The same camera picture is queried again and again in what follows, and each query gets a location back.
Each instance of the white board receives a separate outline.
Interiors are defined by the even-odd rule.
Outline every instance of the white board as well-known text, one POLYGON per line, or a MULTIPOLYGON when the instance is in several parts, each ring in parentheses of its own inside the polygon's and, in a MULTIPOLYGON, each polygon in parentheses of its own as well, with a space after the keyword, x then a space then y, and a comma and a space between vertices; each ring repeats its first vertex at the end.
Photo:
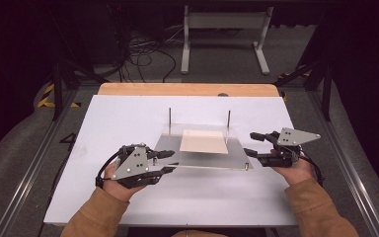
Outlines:
MULTIPOLYGON (((169 123, 230 126, 243 147, 272 148, 250 132, 292 127, 279 97, 94 96, 60 178, 44 222, 65 224, 95 189, 95 177, 120 146, 144 142, 151 148, 169 123)), ((131 199, 121 223, 128 226, 296 225, 283 190, 287 184, 271 168, 249 158, 245 171, 177 168, 131 199)))

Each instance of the black wall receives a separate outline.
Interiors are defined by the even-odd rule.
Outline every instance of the black wall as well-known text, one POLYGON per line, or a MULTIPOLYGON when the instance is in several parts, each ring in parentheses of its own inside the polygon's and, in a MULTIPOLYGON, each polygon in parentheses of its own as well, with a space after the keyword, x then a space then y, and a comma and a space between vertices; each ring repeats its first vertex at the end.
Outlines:
POLYGON ((26 1, 0 1, 0 140, 33 112, 51 63, 41 44, 41 21, 26 1))
POLYGON ((354 131, 379 177, 379 2, 346 11, 334 79, 354 131))

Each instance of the person's right hand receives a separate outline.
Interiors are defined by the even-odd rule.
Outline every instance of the person's right hand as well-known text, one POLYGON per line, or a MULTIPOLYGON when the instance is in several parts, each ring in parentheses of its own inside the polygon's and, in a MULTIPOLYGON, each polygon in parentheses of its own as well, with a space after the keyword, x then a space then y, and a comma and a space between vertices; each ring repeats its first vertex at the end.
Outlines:
POLYGON ((297 164, 290 168, 272 167, 274 171, 284 177, 289 186, 295 185, 302 181, 313 179, 312 167, 309 162, 299 159, 297 164))

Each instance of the tan sleeve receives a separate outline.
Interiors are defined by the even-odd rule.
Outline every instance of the tan sleeve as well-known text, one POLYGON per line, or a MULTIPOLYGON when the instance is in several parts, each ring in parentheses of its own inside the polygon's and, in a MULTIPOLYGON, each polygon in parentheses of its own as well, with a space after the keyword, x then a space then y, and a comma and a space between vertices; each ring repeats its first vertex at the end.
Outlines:
POLYGON ((61 236, 115 236, 128 205, 129 202, 118 200, 96 188, 91 198, 69 220, 61 236))
POLYGON ((338 214, 328 193, 313 179, 285 190, 302 237, 358 236, 355 228, 338 214))

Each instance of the vertical pin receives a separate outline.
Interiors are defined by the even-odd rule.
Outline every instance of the vertical pin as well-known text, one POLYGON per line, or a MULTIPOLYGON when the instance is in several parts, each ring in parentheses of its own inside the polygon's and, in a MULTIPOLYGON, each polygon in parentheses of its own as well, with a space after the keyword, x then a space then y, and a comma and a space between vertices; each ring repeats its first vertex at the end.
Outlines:
POLYGON ((168 130, 168 139, 171 140, 171 108, 169 108, 169 130, 168 130))
POLYGON ((230 126, 230 111, 229 111, 229 115, 227 116, 227 128, 229 128, 230 126))

